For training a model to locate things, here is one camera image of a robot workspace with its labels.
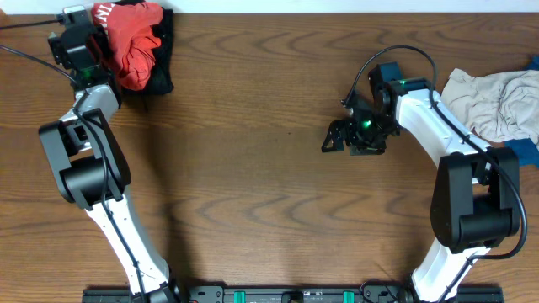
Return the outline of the orange red t-shirt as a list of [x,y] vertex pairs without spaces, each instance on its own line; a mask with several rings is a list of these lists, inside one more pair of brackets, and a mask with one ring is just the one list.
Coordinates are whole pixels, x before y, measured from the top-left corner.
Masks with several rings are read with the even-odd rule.
[[96,3],[91,9],[93,22],[108,35],[112,57],[109,67],[124,88],[141,91],[156,63],[153,50],[162,41],[152,32],[163,20],[163,9],[156,3],[120,5]]

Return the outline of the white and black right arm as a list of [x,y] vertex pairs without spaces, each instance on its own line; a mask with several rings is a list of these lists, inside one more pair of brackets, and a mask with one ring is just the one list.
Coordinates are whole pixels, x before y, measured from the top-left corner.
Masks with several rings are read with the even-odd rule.
[[330,123],[321,150],[356,156],[381,155],[389,136],[407,130],[436,165],[430,224],[435,239],[411,283],[394,294],[396,302],[495,302],[490,290],[459,289],[479,260],[514,234],[526,235],[516,155],[477,138],[440,102],[430,81],[406,79],[396,62],[368,74],[374,104],[351,91],[342,105],[346,119]]

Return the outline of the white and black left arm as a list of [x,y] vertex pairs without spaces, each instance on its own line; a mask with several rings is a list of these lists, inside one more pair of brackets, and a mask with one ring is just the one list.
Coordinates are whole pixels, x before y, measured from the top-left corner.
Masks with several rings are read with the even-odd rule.
[[99,226],[128,278],[129,302],[180,302],[170,268],[147,236],[131,201],[131,171],[109,126],[121,106],[113,72],[104,64],[103,29],[70,23],[49,45],[70,72],[75,103],[39,129],[61,196]]

